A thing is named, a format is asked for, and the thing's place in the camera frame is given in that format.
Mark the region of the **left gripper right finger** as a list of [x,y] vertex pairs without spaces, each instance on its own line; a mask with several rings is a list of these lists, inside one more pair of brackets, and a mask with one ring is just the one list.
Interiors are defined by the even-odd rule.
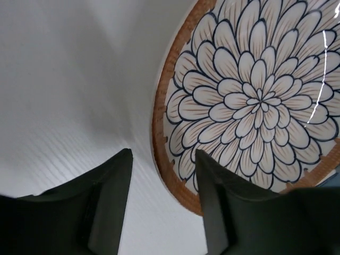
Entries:
[[263,189],[203,150],[195,170],[209,254],[339,254],[339,188]]

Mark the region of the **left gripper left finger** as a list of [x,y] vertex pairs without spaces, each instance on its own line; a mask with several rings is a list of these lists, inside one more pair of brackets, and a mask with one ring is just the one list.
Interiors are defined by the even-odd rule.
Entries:
[[123,149],[40,195],[1,196],[1,254],[118,254],[132,166]]

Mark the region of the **patterned ceramic plate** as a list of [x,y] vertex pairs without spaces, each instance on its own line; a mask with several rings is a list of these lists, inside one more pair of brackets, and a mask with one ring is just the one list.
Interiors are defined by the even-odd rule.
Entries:
[[339,165],[339,1],[196,1],[155,94],[169,192],[200,215],[196,151],[274,192]]

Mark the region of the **blue beige checkered placemat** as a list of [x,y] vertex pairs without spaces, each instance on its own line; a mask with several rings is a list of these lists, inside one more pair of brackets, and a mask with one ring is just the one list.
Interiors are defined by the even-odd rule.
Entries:
[[323,182],[321,182],[319,187],[339,187],[339,166],[337,166],[332,172],[331,175],[328,176],[326,179],[324,179]]

